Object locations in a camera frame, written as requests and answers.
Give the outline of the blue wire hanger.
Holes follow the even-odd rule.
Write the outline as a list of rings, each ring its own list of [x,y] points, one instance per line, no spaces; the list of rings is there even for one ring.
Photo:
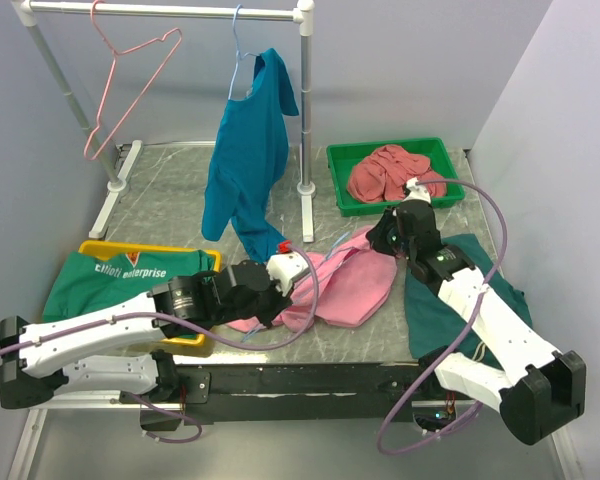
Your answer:
[[[325,259],[328,260],[330,259],[334,254],[336,249],[339,247],[339,245],[345,240],[347,239],[349,236],[351,235],[350,232],[345,232],[344,234],[342,234],[331,246],[331,248],[329,249],[329,251],[325,254]],[[254,321],[251,320],[246,320],[247,325],[249,326],[249,329],[246,330],[245,328],[242,328],[241,330],[239,328],[233,327],[234,330],[237,331],[241,331],[244,333],[242,339],[240,340],[241,343],[245,343],[248,339],[250,339],[253,335],[255,335],[257,332],[259,332],[260,330],[264,329],[264,326],[262,326],[260,323],[255,323]]]

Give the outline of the pink t shirt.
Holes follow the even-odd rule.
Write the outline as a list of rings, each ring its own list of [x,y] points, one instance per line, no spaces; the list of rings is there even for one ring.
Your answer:
[[[397,273],[397,262],[392,256],[370,249],[366,233],[371,228],[367,225],[356,230],[328,260],[325,254],[308,253],[319,280],[315,316],[330,326],[359,327],[389,296]],[[313,301],[310,275],[296,284],[291,298],[292,306],[273,320],[273,326],[284,325],[297,332],[303,329]],[[259,323],[255,317],[246,320]],[[236,320],[229,326],[248,330],[246,320]]]

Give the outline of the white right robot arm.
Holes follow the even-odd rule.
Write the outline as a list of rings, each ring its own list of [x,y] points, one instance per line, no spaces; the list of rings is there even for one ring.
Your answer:
[[[533,445],[583,415],[586,364],[560,352],[510,308],[459,246],[441,239],[433,207],[406,200],[367,233],[381,254],[404,255],[413,277],[458,314],[497,359],[496,368],[455,347],[430,353],[417,378],[437,399],[452,390],[497,411],[519,441]]]

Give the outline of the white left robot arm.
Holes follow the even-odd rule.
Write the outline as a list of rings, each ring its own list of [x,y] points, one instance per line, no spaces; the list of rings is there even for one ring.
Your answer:
[[[41,405],[76,391],[119,390],[152,402],[172,399],[181,384],[170,354],[114,357],[111,350],[180,337],[239,319],[270,326],[291,304],[305,267],[284,255],[243,261],[223,270],[176,276],[112,307],[68,320],[0,323],[0,404]]]

